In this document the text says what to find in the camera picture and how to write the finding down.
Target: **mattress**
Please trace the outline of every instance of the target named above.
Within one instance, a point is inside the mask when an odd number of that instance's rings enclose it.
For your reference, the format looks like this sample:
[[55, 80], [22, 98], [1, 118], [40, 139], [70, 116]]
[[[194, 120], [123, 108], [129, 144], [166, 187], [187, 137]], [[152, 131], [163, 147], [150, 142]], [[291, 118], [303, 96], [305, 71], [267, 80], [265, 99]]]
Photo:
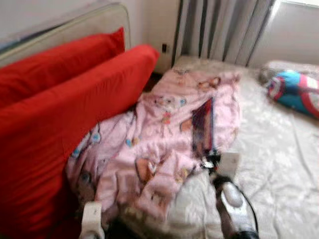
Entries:
[[[229, 151], [241, 154], [234, 181], [255, 208], [260, 238], [318, 238], [318, 122], [269, 100], [257, 70], [189, 56], [174, 67], [241, 72], [241, 126]], [[121, 220], [142, 238], [222, 238], [207, 172], [186, 181], [165, 222], [132, 208], [122, 210]]]

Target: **gray curtain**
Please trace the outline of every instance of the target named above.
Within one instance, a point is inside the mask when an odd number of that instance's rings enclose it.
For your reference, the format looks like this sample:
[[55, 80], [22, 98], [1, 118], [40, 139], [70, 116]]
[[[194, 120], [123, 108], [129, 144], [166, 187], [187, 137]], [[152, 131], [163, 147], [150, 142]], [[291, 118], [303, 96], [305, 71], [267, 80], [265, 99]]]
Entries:
[[193, 55], [246, 66], [274, 0], [181, 0], [175, 44]]

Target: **cartoon print blanket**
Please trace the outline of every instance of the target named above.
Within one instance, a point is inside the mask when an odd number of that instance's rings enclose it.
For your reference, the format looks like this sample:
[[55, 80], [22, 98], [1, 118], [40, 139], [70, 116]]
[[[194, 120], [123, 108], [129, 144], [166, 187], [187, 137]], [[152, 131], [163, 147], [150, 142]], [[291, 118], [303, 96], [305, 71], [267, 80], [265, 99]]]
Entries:
[[140, 97], [134, 112], [97, 124], [66, 166], [80, 205], [100, 201], [105, 222], [125, 205], [164, 220], [188, 175], [200, 170], [192, 149], [192, 112], [214, 98], [214, 142], [224, 151], [239, 127], [239, 78], [170, 70]]

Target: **white wall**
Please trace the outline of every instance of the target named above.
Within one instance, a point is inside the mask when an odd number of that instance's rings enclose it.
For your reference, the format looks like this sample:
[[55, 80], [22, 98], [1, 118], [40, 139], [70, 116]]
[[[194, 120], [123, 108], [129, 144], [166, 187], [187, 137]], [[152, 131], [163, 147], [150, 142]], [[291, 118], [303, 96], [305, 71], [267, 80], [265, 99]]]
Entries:
[[163, 43], [167, 53], [161, 53], [155, 71], [164, 73], [171, 66], [179, 0], [147, 0], [147, 41], [159, 53]]
[[0, 44], [61, 24], [111, 2], [129, 12], [132, 46], [147, 42], [145, 0], [0, 0]]
[[319, 7], [277, 1], [251, 56], [249, 66], [260, 67], [271, 60], [319, 65]]
[[170, 68], [179, 0], [0, 0], [0, 45], [64, 23], [103, 5], [120, 2], [128, 9], [132, 47], [148, 43], [161, 53], [156, 72]]

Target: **captain america pillow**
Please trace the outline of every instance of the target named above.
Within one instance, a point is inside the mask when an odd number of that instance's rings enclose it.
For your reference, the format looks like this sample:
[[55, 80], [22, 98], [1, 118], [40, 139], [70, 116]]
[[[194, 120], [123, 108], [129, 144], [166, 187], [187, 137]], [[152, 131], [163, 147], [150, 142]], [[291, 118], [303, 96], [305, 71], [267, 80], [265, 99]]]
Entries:
[[319, 119], [319, 81], [295, 71], [284, 71], [268, 84], [268, 95], [279, 103]]

